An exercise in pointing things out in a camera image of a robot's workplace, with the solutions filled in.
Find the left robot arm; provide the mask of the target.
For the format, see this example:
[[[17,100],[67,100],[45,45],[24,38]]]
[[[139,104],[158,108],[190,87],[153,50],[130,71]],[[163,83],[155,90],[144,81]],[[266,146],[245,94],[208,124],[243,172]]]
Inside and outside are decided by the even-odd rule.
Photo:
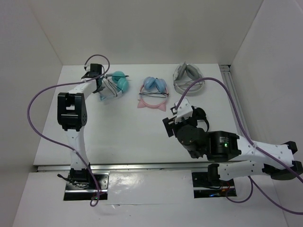
[[[57,96],[57,121],[66,133],[68,146],[71,147],[71,169],[67,180],[83,189],[98,186],[86,154],[84,127],[88,121],[86,99],[100,88],[101,82],[94,78],[103,72],[101,64],[92,63],[80,84]]]

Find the teal cat-ear headphones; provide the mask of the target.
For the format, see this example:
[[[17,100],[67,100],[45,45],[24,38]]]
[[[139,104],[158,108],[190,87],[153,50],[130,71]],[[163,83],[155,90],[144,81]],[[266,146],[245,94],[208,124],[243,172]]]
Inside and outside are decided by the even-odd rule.
[[[101,101],[116,99],[126,93],[129,89],[128,75],[122,71],[115,71],[104,76],[102,79],[99,97]]]

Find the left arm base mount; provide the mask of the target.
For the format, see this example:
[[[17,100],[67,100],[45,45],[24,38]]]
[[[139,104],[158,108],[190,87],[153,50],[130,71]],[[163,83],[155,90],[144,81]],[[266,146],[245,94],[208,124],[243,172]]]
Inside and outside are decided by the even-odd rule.
[[[108,186],[109,186],[109,172],[94,174],[99,187],[101,201],[105,201],[108,198]],[[88,182],[76,182],[70,179],[70,176],[60,178],[66,181],[64,191],[64,201],[89,201],[91,198],[97,199],[97,188],[92,180],[92,183]]]

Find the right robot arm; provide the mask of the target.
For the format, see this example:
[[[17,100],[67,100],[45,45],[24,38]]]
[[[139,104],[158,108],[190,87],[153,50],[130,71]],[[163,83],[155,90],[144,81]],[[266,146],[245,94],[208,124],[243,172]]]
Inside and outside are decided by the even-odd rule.
[[[192,107],[187,119],[163,119],[169,137],[175,136],[191,158],[206,157],[212,163],[207,167],[207,181],[218,185],[236,177],[269,175],[274,180],[292,180],[303,173],[303,165],[295,161],[296,143],[272,145],[249,143],[243,136],[226,131],[207,131],[198,127],[199,121],[208,122],[202,108]]]

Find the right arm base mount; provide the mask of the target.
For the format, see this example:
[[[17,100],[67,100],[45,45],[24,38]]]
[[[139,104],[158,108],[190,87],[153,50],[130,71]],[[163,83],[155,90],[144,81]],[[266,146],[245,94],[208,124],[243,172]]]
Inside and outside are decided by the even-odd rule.
[[[236,197],[235,182],[219,180],[218,163],[197,163],[191,168],[194,198]]]

